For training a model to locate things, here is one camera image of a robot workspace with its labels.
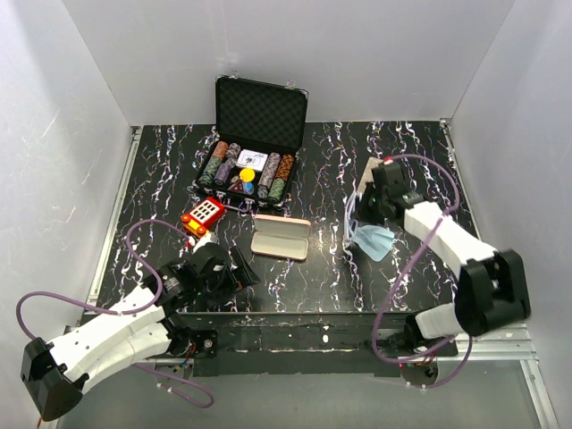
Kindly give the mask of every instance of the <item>black briefcase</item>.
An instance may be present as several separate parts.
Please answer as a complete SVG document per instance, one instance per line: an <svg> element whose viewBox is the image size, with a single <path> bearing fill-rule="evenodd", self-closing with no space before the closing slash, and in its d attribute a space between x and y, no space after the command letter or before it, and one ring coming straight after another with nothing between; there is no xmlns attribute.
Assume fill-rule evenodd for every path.
<svg viewBox="0 0 572 429"><path fill-rule="evenodd" d="M297 153L304 138L307 91L296 89L291 81L281 86L237 76L216 78L215 91L218 140L201 164L193 181L194 187L221 200L229 198L232 204L282 206L296 172ZM219 142L226 146L239 145L240 151L236 146L223 151L225 145L219 146ZM274 175L270 174L271 167L278 156L271 154L280 156ZM290 161L291 168L284 180ZM228 165L219 172L224 164ZM245 168L249 171L241 174ZM248 181L253 171L254 179Z"/></svg>

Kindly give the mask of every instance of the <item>black marble surface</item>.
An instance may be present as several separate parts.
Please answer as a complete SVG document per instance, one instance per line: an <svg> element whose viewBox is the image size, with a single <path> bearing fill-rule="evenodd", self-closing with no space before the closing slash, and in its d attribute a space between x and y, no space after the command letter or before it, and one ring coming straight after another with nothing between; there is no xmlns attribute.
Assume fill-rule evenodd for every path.
<svg viewBox="0 0 572 429"><path fill-rule="evenodd" d="M211 125L146 126L133 166L122 213L114 235L98 304L110 307L129 293L145 270L128 254L124 235L140 219L179 223L204 196L189 191L209 146ZM398 153L428 156L449 167L458 179L452 153L438 122L308 123L299 151L299 168L280 211L255 209L227 212L214 232L223 245L236 244L263 281L218 308L240 312L370 312L376 311L419 241L400 228L392 252L380 263L359 249L351 257L341 248L344 201L359 183L369 156ZM442 207L450 203L451 186L433 167L406 161L411 187L428 193ZM253 216L257 212L308 219L312 223L305 262L254 256L250 252ZM475 233L463 196L454 214ZM151 265L183 255L181 237L160 225L144 227L134 248ZM452 300L452 273L431 252L407 276L391 310L415 311Z"/></svg>

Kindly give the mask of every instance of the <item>yellow poker chip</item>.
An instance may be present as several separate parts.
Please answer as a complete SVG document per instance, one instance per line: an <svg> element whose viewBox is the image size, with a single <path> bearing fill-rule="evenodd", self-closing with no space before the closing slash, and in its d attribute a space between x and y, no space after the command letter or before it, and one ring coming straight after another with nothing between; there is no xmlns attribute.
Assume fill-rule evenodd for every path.
<svg viewBox="0 0 572 429"><path fill-rule="evenodd" d="M240 179L245 183L250 183L254 180L256 173L251 168L243 168L240 171Z"/></svg>

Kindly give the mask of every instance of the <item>red toy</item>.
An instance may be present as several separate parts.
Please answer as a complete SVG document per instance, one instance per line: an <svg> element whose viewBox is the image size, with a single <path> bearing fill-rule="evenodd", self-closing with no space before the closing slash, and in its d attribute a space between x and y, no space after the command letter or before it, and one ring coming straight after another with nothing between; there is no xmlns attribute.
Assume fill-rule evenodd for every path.
<svg viewBox="0 0 572 429"><path fill-rule="evenodd" d="M223 217L226 209L214 198L208 197L205 201L193 208L190 213L181 216L182 226L201 238L206 235L208 229Z"/></svg>

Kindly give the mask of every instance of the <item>metal frame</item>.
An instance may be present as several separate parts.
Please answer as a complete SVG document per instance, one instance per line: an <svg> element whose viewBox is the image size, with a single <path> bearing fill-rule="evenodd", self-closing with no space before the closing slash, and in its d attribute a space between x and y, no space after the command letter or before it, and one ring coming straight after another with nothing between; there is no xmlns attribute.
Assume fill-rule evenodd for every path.
<svg viewBox="0 0 572 429"><path fill-rule="evenodd" d="M465 184L462 180L460 170L458 169L458 160L455 154L455 148L450 136L450 121L447 119L441 120L441 127L443 133L447 140L447 144L453 156L453 163L455 164L459 182L465 196L467 197L467 205L470 210L473 224L475 226L475 231L477 237L480 238L480 232L477 227L476 219L474 213L471 210L471 205L468 200L467 190ZM134 132L133 141L131 143L130 152L125 164L125 170L123 172L120 187L118 189L117 197L115 199L114 208L110 223L107 229L107 234L105 235L105 242L102 248L102 252L97 264L97 271L93 279L91 289L89 291L88 303L96 304L97 297L99 295L101 282L103 280L103 274L105 271L105 265L109 257L109 252L111 251L111 246L113 243L113 236L119 219L119 214L122 209L123 200L125 198L125 193L127 190L127 185L129 183L131 170L135 162L135 157L139 148L139 140L141 138L141 128L137 128ZM463 358L464 352L467 350L468 337L466 335L459 335L457 338L457 347L459 354L455 357L439 357L441 361L459 361ZM534 409L536 415L538 416L539 422L542 428L558 428L558 422L554 411L551 406L550 398L545 389L542 376L538 368L538 360L536 357L536 351L534 345L531 341L530 335L525 324L514 324L507 328L492 332L481 338L475 339L473 346L473 351L469 357L469 361L492 361L492 360L517 360L520 362L523 376L526 380L526 385L528 387L531 399L534 403ZM169 358L159 358L159 359L147 359L149 363L155 363L156 365L172 365L173 363L179 362L179 359L169 359ZM57 426L57 421L50 422L50 424L42 425L41 427L47 429L55 429Z"/></svg>
<svg viewBox="0 0 572 429"><path fill-rule="evenodd" d="M125 193L127 192L127 186L129 185L129 179L131 177L131 171L133 170L133 164L135 164L135 158L139 149L139 142L141 141L142 132L143 129L141 127L135 128L133 132L133 138L131 140L129 153L127 154L127 160L125 161L122 179L119 182L119 189L117 190L117 195L115 196L114 207L111 212L109 224L107 225L107 233L105 234L104 245L101 248L101 254L99 255L99 260L97 261L96 273L93 277L91 287L89 288L87 302L91 306L97 305L99 291L101 291L101 283L104 279L107 259L109 258L109 252L111 252L111 246L114 243L114 234L115 230L117 229L119 214L122 211L123 200L125 199Z"/></svg>

